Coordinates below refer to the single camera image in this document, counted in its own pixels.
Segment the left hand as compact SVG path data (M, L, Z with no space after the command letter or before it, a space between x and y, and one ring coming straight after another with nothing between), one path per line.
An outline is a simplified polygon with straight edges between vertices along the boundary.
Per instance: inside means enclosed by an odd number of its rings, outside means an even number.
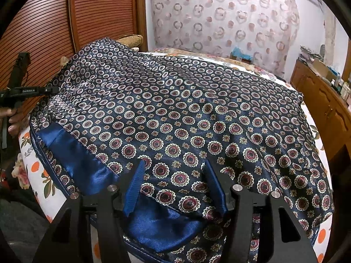
M7 119L9 121L8 132L12 137L16 137L20 132L21 123L24 118L22 108L10 109L8 107L1 107L0 119L1 125L3 120Z

